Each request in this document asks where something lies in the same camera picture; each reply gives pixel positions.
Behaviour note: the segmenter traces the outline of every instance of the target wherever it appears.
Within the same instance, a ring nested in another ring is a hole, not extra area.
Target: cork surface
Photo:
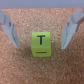
[[[20,40],[15,48],[0,31],[0,84],[84,84],[84,24],[61,49],[64,24],[76,8],[3,9],[10,14]],[[35,58],[32,32],[51,32],[52,54]]]

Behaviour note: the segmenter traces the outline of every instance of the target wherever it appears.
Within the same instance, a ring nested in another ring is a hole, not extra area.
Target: green cube
[[[32,33],[31,50],[34,57],[50,57],[51,56],[50,32]]]

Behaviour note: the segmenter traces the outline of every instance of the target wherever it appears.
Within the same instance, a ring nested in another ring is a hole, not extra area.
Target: brown carpet
[[[0,31],[0,84],[84,84],[84,24],[65,50],[61,49],[64,24],[76,8],[3,9],[10,14],[20,40],[15,48]],[[32,32],[51,32],[52,56],[35,58]]]

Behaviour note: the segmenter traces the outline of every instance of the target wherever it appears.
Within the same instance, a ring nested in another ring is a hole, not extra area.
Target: block top face
[[[51,48],[50,32],[32,33],[32,48]]]

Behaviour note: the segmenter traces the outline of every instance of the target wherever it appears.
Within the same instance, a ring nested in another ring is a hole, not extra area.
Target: block front face
[[[35,57],[51,56],[51,37],[50,32],[32,33],[31,50]]]

